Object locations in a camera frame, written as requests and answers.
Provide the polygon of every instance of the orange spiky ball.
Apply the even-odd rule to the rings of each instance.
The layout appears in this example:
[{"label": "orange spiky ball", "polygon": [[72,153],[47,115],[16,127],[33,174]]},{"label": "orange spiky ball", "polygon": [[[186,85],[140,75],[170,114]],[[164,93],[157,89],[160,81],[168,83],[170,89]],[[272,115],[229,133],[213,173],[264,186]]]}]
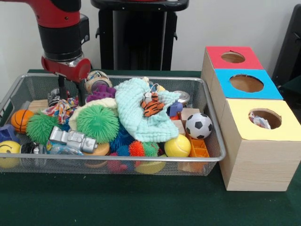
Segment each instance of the orange spiky ball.
[{"label": "orange spiky ball", "polygon": [[143,157],[145,156],[143,145],[140,141],[136,140],[128,147],[130,156]]}]

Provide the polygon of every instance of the purple fuzzy toy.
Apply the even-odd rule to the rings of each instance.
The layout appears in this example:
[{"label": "purple fuzzy toy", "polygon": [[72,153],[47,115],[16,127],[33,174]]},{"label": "purple fuzzy toy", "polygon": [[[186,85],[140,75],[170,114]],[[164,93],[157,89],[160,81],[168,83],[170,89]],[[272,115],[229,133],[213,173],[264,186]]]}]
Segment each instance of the purple fuzzy toy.
[{"label": "purple fuzzy toy", "polygon": [[99,84],[97,91],[87,97],[87,103],[92,100],[101,100],[104,98],[115,98],[116,89],[107,87],[106,85]]}]

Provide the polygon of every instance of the tiger toy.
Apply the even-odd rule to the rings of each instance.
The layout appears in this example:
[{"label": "tiger toy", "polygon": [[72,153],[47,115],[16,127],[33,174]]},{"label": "tiger toy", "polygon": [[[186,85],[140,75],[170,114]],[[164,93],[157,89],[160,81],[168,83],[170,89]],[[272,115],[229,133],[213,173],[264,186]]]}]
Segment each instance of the tiger toy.
[{"label": "tiger toy", "polygon": [[143,96],[141,107],[144,109],[144,116],[150,117],[158,112],[162,111],[164,103],[159,102],[158,93],[148,92]]}]

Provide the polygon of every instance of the metal basket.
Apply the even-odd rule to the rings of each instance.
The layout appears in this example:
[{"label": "metal basket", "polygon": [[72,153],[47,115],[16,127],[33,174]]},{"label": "metal basket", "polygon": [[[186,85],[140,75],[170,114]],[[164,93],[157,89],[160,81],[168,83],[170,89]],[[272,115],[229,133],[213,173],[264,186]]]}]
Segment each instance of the metal basket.
[{"label": "metal basket", "polygon": [[[109,76],[113,85],[131,79],[130,76]],[[19,164],[1,172],[32,173],[81,173],[81,174],[156,174],[156,175],[197,175],[207,176],[218,161],[226,154],[221,131],[214,112],[212,100],[206,83],[199,78],[149,77],[169,91],[182,90],[190,95],[190,105],[199,108],[213,122],[213,131],[205,139],[209,158],[168,158],[168,157],[119,157],[119,156],[75,156],[47,154],[9,154],[0,153],[0,158],[16,158]],[[77,94],[74,83],[67,81],[71,95]],[[10,120],[26,101],[47,99],[47,93],[57,87],[57,77],[51,74],[25,74],[13,84],[0,104],[4,112],[1,124]],[[18,135],[21,144],[30,142],[26,135]]]}]

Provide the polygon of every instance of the light blue cloth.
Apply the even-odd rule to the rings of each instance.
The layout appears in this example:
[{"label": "light blue cloth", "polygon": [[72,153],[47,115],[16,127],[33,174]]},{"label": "light blue cloth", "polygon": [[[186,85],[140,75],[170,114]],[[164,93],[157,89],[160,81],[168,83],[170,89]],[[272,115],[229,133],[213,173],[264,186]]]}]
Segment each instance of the light blue cloth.
[{"label": "light blue cloth", "polygon": [[165,142],[179,135],[178,128],[169,119],[166,111],[180,94],[168,91],[158,93],[159,101],[164,103],[161,112],[144,117],[140,106],[143,95],[150,87],[142,79],[130,79],[115,87],[119,120],[129,134],[141,142]]}]

